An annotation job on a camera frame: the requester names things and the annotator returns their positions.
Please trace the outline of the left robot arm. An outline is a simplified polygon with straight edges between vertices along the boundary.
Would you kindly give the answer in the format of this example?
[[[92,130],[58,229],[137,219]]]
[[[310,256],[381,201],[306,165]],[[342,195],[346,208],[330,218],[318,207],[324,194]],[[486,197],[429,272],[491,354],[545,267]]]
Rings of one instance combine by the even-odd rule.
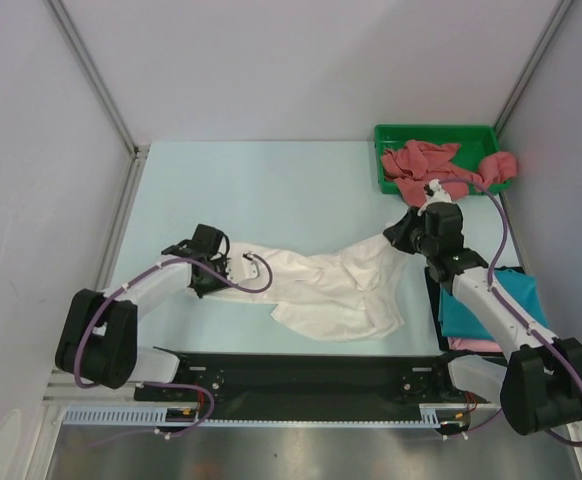
[[[171,295],[198,297],[228,287],[230,241],[199,224],[190,239],[161,252],[147,270],[105,291],[82,289],[72,298],[55,353],[55,366],[81,388],[118,389],[140,376],[139,322]]]

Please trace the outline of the white t-shirt with robot print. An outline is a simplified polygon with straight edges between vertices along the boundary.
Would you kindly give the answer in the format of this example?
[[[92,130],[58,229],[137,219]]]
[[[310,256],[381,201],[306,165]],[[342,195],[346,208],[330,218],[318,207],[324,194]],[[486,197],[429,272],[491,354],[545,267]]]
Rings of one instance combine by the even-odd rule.
[[[249,243],[232,245],[233,257],[247,253],[270,265],[272,285],[260,294],[225,289],[213,299],[272,305],[275,321],[320,341],[381,339],[404,324],[397,288],[408,255],[383,235],[313,256]]]

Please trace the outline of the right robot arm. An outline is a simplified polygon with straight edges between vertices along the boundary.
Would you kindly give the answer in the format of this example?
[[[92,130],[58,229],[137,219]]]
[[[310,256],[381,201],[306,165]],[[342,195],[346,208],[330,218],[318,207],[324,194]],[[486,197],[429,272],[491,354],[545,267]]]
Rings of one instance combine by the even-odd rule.
[[[520,435],[582,421],[582,344],[559,338],[505,291],[493,268],[465,246],[458,205],[412,207],[383,235],[395,249],[425,257],[430,277],[478,318],[506,359],[505,366],[478,355],[450,361],[432,376],[440,399],[475,393],[498,404]]]

